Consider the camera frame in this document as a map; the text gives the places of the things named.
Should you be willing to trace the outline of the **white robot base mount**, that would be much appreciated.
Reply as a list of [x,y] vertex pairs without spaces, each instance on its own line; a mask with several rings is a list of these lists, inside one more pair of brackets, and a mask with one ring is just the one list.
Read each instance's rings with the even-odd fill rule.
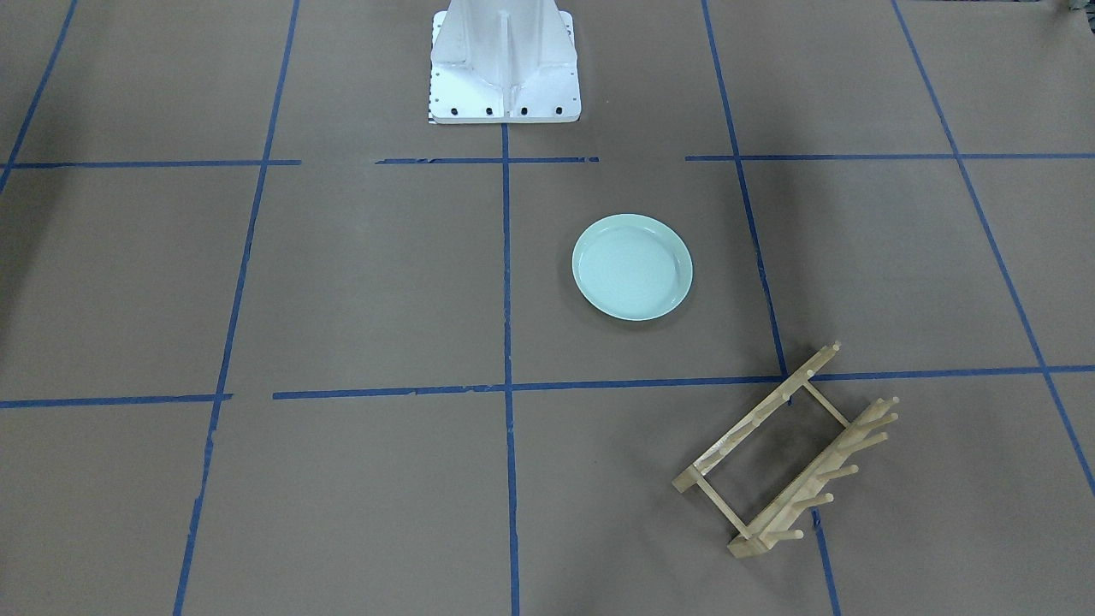
[[575,123],[575,24],[555,1],[451,1],[431,22],[428,121]]

